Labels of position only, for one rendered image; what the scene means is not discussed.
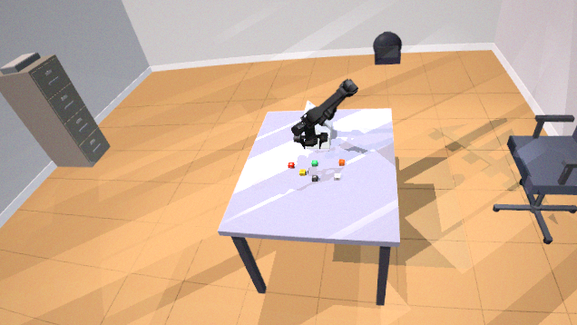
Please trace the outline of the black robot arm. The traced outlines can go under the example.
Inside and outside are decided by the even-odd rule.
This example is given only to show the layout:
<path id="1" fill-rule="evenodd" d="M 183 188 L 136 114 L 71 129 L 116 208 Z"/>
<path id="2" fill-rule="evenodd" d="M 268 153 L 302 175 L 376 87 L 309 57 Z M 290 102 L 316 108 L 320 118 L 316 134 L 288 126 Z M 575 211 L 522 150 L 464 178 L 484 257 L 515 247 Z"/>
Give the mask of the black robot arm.
<path id="1" fill-rule="evenodd" d="M 341 105 L 342 101 L 346 97 L 354 95 L 357 92 L 357 89 L 358 87 L 350 78 L 344 80 L 332 96 L 321 105 L 310 108 L 300 117 L 302 121 L 291 127 L 293 134 L 299 136 L 307 129 L 309 130 L 314 128 L 317 124 L 323 126 L 323 123 L 327 119 L 331 121 L 335 117 L 337 107 Z M 315 133 L 306 133 L 305 145 L 307 147 L 313 147 L 316 144 L 318 144 L 318 138 Z"/>

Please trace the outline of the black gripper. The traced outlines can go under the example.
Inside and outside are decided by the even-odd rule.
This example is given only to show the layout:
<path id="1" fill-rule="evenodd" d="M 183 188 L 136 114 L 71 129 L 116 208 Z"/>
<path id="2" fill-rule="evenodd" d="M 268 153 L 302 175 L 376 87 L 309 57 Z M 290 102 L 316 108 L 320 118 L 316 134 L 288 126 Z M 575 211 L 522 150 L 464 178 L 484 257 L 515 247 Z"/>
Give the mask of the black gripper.
<path id="1" fill-rule="evenodd" d="M 304 133 L 305 133 L 305 135 L 306 135 L 306 133 L 309 133 L 309 134 L 315 133 L 316 134 L 315 127 L 312 129 L 309 129 L 309 130 L 307 129 Z M 305 135 L 302 135 L 302 134 L 299 136 L 294 135 L 293 141 L 294 141 L 294 143 L 300 143 L 303 146 L 303 148 L 306 150 L 306 145 L 305 145 L 305 141 L 304 141 Z M 320 134 L 316 134 L 316 137 L 319 138 L 319 150 L 320 150 L 321 144 L 328 141 L 328 132 L 321 132 Z"/>

